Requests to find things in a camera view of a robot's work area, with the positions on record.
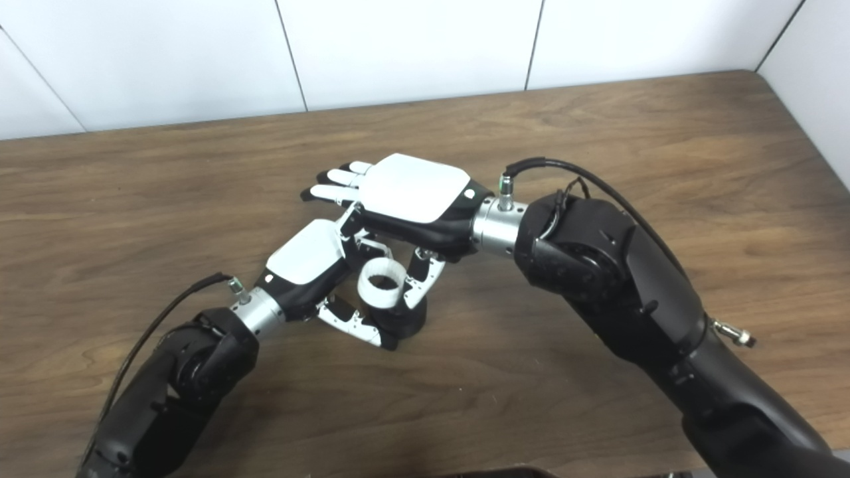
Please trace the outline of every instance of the back of robotic hand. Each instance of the back of robotic hand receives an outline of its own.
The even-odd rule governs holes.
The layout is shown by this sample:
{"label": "back of robotic hand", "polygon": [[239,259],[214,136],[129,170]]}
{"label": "back of robotic hand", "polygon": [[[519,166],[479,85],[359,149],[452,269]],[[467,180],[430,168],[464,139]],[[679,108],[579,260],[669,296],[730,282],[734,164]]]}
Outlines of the back of robotic hand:
{"label": "back of robotic hand", "polygon": [[[515,202],[516,177],[538,167],[580,178],[531,204]],[[581,178],[624,210],[591,198]],[[396,154],[318,180],[302,198],[355,204],[369,232],[450,262],[479,250],[513,259],[531,285],[564,297],[612,352],[652,378],[719,478],[850,476],[850,465],[718,334],[750,347],[755,339],[706,314],[670,249],[595,175],[531,158],[507,167],[496,197],[458,168]],[[571,194],[574,186],[583,194]]]}

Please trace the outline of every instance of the metal connector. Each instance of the metal connector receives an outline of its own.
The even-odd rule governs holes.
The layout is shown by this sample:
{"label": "metal connector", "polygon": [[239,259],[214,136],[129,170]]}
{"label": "metal connector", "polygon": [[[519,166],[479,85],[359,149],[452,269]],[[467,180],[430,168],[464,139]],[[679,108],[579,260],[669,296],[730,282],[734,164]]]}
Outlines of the metal connector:
{"label": "metal connector", "polygon": [[732,339],[732,343],[739,347],[753,348],[756,345],[756,338],[743,328],[737,328],[726,322],[713,321],[711,326],[717,333]]}
{"label": "metal connector", "polygon": [[254,332],[258,340],[263,340],[272,330],[286,322],[286,316],[277,301],[261,287],[255,287],[247,294],[248,298],[244,304],[243,299],[240,299],[239,302],[231,305],[230,309],[245,324],[245,327],[248,327],[248,330]]}
{"label": "metal connector", "polygon": [[245,305],[248,302],[251,302],[251,294],[245,290],[245,287],[242,286],[242,282],[239,281],[236,277],[227,281],[228,287],[230,287],[230,291],[233,295],[239,299],[239,305]]}
{"label": "metal connector", "polygon": [[513,178],[504,174],[499,178],[499,210],[513,209]]}
{"label": "metal connector", "polygon": [[510,211],[502,211],[493,197],[484,199],[473,218],[473,245],[479,251],[501,257],[513,257],[519,224],[528,204],[515,202]]}

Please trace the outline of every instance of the white fingertip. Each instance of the white fingertip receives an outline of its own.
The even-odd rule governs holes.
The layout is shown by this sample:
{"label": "white fingertip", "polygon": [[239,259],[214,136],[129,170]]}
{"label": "white fingertip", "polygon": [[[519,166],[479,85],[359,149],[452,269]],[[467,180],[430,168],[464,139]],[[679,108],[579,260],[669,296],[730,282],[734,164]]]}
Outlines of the white fingertip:
{"label": "white fingertip", "polygon": [[368,171],[369,168],[371,168],[371,164],[369,164],[368,162],[362,162],[362,161],[352,162],[348,166],[348,169],[351,169],[352,173],[357,173],[357,174],[366,174],[366,171]]}
{"label": "white fingertip", "polygon": [[334,201],[336,204],[342,204],[343,201],[357,201],[358,190],[331,185],[315,185],[310,188],[310,194],[319,199]]}
{"label": "white fingertip", "polygon": [[348,171],[343,171],[342,169],[332,169],[327,172],[328,179],[343,186],[351,185],[351,183],[359,176],[360,175],[357,173],[350,173]]}

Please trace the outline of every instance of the robot finger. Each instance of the robot finger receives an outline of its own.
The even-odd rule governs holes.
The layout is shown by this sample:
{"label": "robot finger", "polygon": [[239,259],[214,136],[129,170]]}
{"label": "robot finger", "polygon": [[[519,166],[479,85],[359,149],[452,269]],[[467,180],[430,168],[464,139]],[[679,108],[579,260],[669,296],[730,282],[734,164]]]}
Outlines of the robot finger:
{"label": "robot finger", "polygon": [[358,187],[360,181],[363,180],[363,174],[351,173],[342,169],[332,169],[327,172],[326,177],[338,185],[348,187]]}
{"label": "robot finger", "polygon": [[395,350],[398,339],[376,327],[351,304],[334,296],[319,306],[316,314],[323,322],[357,339],[386,350]]}
{"label": "robot finger", "polygon": [[370,163],[362,162],[362,161],[350,162],[350,163],[346,164],[346,166],[347,167],[344,169],[345,171],[351,171],[352,173],[356,173],[356,174],[366,174],[366,171],[368,171],[369,168],[372,167],[372,165]]}
{"label": "robot finger", "polygon": [[301,193],[303,201],[313,201],[320,199],[322,201],[334,202],[339,206],[351,203],[358,200],[360,193],[358,190],[349,187],[337,185],[315,185]]}
{"label": "robot finger", "polygon": [[322,171],[321,173],[316,174],[316,183],[320,185],[336,185],[337,182],[331,179],[328,173],[330,173],[330,171]]}
{"label": "robot finger", "polygon": [[425,298],[425,294],[434,286],[444,268],[445,260],[436,254],[422,248],[413,251],[405,278],[407,287],[402,296],[408,309],[414,309]]}

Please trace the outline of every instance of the black cable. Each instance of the black cable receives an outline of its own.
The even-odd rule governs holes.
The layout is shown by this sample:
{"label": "black cable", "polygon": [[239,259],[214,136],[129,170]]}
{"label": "black cable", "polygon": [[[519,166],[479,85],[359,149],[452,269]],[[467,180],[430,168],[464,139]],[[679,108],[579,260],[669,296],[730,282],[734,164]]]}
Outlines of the black cable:
{"label": "black cable", "polygon": [[222,274],[221,272],[216,272],[215,274],[205,277],[198,282],[195,282],[189,288],[184,290],[179,296],[174,298],[165,309],[160,312],[159,316],[156,316],[153,322],[150,323],[148,328],[142,333],[142,336],[139,337],[139,340],[136,341],[136,344],[130,349],[130,353],[127,354],[127,358],[124,359],[124,362],[121,364],[121,367],[118,368],[118,373],[116,373],[115,379],[112,381],[112,386],[109,389],[109,393],[106,394],[106,401],[104,402],[103,408],[100,410],[100,416],[98,416],[98,422],[94,426],[94,432],[92,433],[92,437],[88,440],[88,444],[86,445],[86,450],[82,453],[82,458],[80,459],[80,465],[77,467],[76,472],[79,474],[82,470],[83,465],[88,460],[89,455],[92,454],[92,449],[94,448],[94,437],[97,435],[98,427],[100,423],[104,421],[106,415],[112,409],[112,404],[115,402],[115,397],[118,395],[118,389],[121,387],[121,381],[124,380],[124,376],[127,375],[127,370],[130,368],[130,364],[133,363],[133,359],[136,358],[136,355],[139,354],[139,350],[141,350],[142,346],[145,345],[145,342],[150,338],[153,332],[157,327],[160,326],[162,321],[168,317],[168,314],[171,313],[174,308],[176,308],[181,302],[184,301],[187,297],[201,291],[207,287],[212,286],[213,284],[218,284],[219,282],[229,281],[233,276],[228,276],[227,274]]}
{"label": "black cable", "polygon": [[661,252],[664,253],[667,259],[670,260],[670,262],[676,267],[676,269],[681,272],[682,275],[685,276],[685,278],[688,278],[688,274],[685,273],[685,269],[682,267],[681,264],[679,264],[679,260],[676,259],[676,255],[673,254],[673,251],[670,250],[664,240],[662,240],[658,233],[655,232],[655,229],[653,229],[652,226],[649,225],[649,222],[647,222],[647,220],[643,218],[643,216],[631,205],[631,203],[629,203],[629,201],[625,199],[625,197],[623,197],[623,195],[617,192],[617,190],[614,189],[613,186],[606,183],[604,180],[602,180],[602,178],[599,178],[596,174],[593,174],[590,171],[582,168],[581,166],[577,166],[571,162],[539,156],[530,157],[522,161],[517,161],[514,164],[507,165],[507,167],[505,168],[505,172],[502,175],[508,178],[515,178],[518,174],[522,173],[527,169],[545,167],[561,168],[570,171],[571,173],[578,174],[579,176],[586,178],[588,181],[591,182],[591,184],[595,185],[597,188],[602,190],[602,192],[614,199],[614,201],[620,204],[620,207],[626,210],[626,212],[629,213],[630,216],[632,216],[632,219],[634,219],[634,221],[638,225],[640,225],[643,230],[646,231],[649,237],[653,241],[655,241],[656,244],[658,244],[658,247],[661,249]]}

